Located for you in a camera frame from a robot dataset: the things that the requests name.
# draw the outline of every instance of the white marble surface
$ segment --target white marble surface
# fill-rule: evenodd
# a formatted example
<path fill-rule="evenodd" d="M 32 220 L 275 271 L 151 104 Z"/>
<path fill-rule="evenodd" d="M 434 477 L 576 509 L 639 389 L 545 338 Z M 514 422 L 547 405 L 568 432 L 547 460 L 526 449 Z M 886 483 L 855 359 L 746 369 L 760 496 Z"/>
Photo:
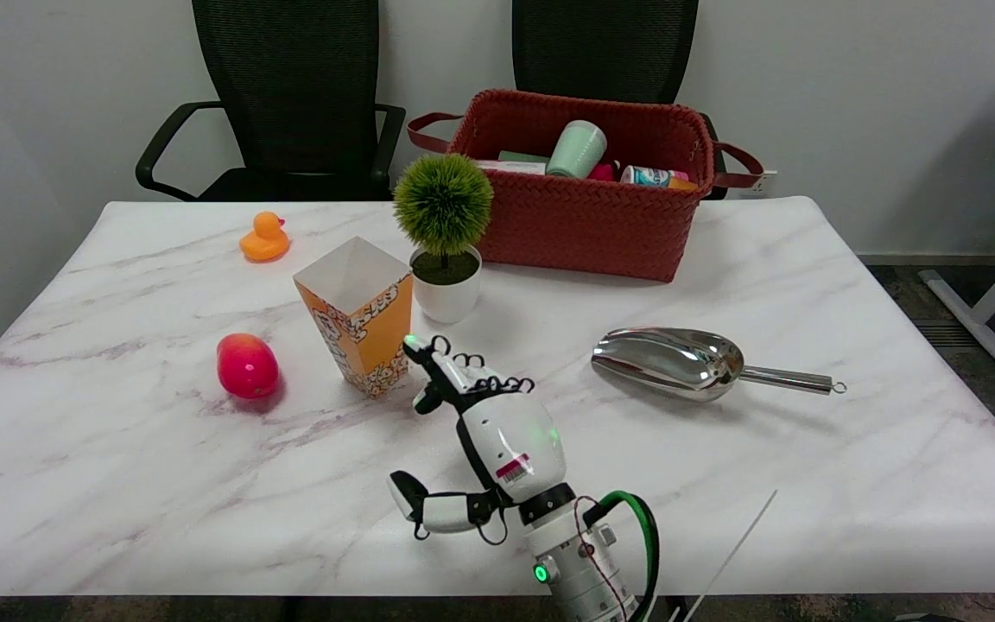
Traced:
<path fill-rule="evenodd" d="M 454 413 L 411 414 L 419 377 L 361 397 L 294 289 L 354 235 L 406 258 L 390 206 L 276 205 L 292 251 L 253 265 L 237 241 L 262 208 L 110 204 L 3 336 L 0 594 L 546 593 L 515 515 L 498 548 L 412 538 L 384 476 L 474 489 Z M 722 332 L 750 363 L 850 390 L 672 402 L 589 366 L 598 336 L 632 324 Z M 214 377 L 236 331 L 267 339 L 287 378 L 265 414 Z M 575 491 L 648 499 L 666 592 L 700 591 L 774 488 L 716 592 L 995 591 L 995 420 L 813 201 L 702 206 L 672 284 L 487 267 L 477 310 L 442 332 L 536 379 Z M 639 586 L 635 521 L 612 523 Z"/>

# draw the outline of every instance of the rubber duck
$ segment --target rubber duck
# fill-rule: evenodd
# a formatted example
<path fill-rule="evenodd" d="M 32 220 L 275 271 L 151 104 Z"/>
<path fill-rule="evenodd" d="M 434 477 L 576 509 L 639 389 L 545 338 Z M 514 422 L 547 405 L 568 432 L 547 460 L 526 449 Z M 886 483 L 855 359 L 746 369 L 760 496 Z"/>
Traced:
<path fill-rule="evenodd" d="M 252 261 L 276 259 L 289 249 L 289 238 L 283 231 L 287 221 L 273 212 L 260 212 L 252 220 L 252 232 L 240 239 L 240 250 Z"/>

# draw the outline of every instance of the cardboard box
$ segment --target cardboard box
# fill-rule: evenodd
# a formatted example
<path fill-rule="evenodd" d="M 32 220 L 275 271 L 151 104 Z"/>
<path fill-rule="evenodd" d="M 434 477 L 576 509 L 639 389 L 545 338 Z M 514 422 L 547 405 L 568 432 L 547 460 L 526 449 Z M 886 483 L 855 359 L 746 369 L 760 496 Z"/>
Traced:
<path fill-rule="evenodd" d="M 294 284 L 349 383 L 379 397 L 402 379 L 414 299 L 409 265 L 356 237 L 296 273 Z"/>

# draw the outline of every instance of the mint green cup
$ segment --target mint green cup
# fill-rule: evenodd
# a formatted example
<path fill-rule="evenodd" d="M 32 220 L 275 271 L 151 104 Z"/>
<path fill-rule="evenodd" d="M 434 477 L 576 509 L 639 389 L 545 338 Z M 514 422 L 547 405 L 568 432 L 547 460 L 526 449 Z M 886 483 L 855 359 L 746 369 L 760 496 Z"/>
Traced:
<path fill-rule="evenodd" d="M 605 146 L 608 142 L 600 127 L 588 121 L 572 121 L 564 127 L 555 145 L 548 161 L 548 174 L 585 180 L 593 166 L 601 162 Z"/>

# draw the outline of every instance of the metal scoop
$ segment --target metal scoop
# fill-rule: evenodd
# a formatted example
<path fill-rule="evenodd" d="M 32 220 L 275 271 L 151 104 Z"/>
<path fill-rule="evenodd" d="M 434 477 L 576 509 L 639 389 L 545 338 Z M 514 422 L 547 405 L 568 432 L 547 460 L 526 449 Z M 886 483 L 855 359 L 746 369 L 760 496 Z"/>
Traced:
<path fill-rule="evenodd" d="M 721 397 L 736 379 L 822 395 L 846 393 L 846 385 L 832 377 L 744 365 L 738 346 L 706 331 L 662 327 L 612 331 L 593 348 L 591 361 L 692 402 Z"/>

